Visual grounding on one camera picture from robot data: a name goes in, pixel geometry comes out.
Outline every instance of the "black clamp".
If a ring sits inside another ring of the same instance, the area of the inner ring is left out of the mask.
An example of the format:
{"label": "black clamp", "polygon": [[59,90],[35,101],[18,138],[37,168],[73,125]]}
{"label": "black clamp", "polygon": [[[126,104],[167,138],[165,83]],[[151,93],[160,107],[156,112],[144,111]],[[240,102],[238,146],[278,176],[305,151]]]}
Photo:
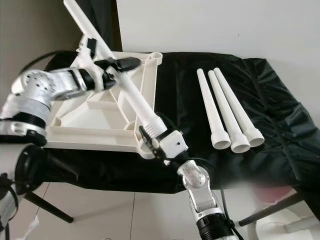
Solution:
{"label": "black clamp", "polygon": [[109,57],[108,59],[95,61],[94,64],[104,70],[102,75],[103,89],[107,90],[116,84],[114,76],[106,72],[109,67],[113,67],[117,72],[122,73],[139,67],[141,60],[135,57],[126,57],[122,59],[113,59]]}
{"label": "black clamp", "polygon": [[165,152],[161,149],[161,147],[158,147],[158,148],[154,147],[152,138],[149,136],[149,134],[146,132],[143,126],[139,126],[139,132],[142,136],[143,142],[152,151],[155,158],[159,160],[165,160],[166,159]]}

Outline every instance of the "white plastic tray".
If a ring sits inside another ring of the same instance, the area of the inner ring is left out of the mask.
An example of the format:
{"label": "white plastic tray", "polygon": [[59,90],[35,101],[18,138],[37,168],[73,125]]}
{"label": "white plastic tray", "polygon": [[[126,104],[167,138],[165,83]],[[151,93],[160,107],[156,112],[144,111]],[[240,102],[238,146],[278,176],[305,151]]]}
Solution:
{"label": "white plastic tray", "polygon": [[[128,72],[154,109],[158,65],[162,54],[114,52],[120,58],[135,57],[141,66]],[[52,104],[46,128],[46,148],[136,152],[145,159],[153,154],[142,144],[140,121],[119,86]]]}

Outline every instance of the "black cable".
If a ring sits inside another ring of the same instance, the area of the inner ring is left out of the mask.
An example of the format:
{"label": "black cable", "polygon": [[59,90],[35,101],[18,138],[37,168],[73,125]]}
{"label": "black cable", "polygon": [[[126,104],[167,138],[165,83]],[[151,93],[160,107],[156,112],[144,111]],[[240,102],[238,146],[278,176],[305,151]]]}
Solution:
{"label": "black cable", "polygon": [[41,60],[43,59],[46,59],[48,57],[51,57],[53,55],[57,55],[57,54],[70,54],[70,53],[76,53],[76,51],[71,51],[71,50],[57,50],[57,51],[51,51],[51,52],[48,52],[44,55],[41,55],[39,57],[37,57],[36,59],[32,60],[31,62],[29,62],[27,65],[25,65],[22,70],[19,72],[19,75],[21,73],[23,73],[24,71],[28,70],[30,67],[32,67],[33,65],[35,65],[36,63],[40,62]]}
{"label": "black cable", "polygon": [[5,226],[4,235],[5,235],[5,240],[10,240],[9,222]]}
{"label": "black cable", "polygon": [[228,221],[229,225],[231,226],[231,229],[233,230],[235,235],[239,238],[239,240],[244,240],[244,238],[241,236],[240,232],[238,232],[238,230],[236,229],[234,221],[232,221],[229,217],[227,203],[226,203],[226,197],[225,197],[225,191],[224,191],[224,188],[222,187],[222,184],[220,185],[220,192],[221,192],[221,197],[222,197],[222,206],[223,206],[225,218]]}

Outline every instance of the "floor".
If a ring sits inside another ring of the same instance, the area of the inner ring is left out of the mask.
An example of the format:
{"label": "floor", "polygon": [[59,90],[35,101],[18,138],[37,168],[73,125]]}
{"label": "floor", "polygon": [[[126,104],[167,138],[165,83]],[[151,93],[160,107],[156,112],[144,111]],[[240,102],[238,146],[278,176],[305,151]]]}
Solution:
{"label": "floor", "polygon": [[[214,193],[221,202],[220,192]],[[73,216],[74,222],[66,223],[24,199],[10,223],[12,240],[24,236],[36,215],[39,225],[28,240],[200,239],[185,191],[177,194],[116,192],[83,189],[67,183],[44,183],[36,194]],[[257,209],[248,187],[227,189],[225,196],[230,217],[235,221]],[[254,225],[238,228],[245,240],[256,240],[254,229]]]}

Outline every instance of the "black strap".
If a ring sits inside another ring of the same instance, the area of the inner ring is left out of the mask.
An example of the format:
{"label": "black strap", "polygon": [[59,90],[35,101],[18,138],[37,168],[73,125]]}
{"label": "black strap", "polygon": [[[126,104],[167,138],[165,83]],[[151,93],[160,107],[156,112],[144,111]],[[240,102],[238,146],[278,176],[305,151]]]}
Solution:
{"label": "black strap", "polygon": [[7,223],[6,226],[5,226],[4,235],[5,235],[5,240],[10,240],[9,223]]}
{"label": "black strap", "polygon": [[96,45],[97,45],[97,40],[94,38],[88,38],[88,42],[86,43],[86,47],[91,50],[90,56],[93,59],[96,55]]}
{"label": "black strap", "polygon": [[12,217],[9,218],[9,221],[11,221],[16,216],[16,214],[18,212],[19,201],[18,201],[18,197],[17,197],[17,194],[16,194],[15,190],[11,186],[8,187],[8,191],[12,194],[12,197],[13,197],[13,200],[14,200],[14,204],[15,204],[15,212],[12,215]]}
{"label": "black strap", "polygon": [[9,221],[16,216],[19,208],[18,196],[15,190],[12,188],[11,186],[12,184],[14,184],[14,182],[8,178],[8,175],[6,173],[0,175],[0,187],[3,187],[4,189],[8,190],[11,193],[14,200],[14,204],[15,204],[15,213],[13,214],[12,217],[9,218]]}

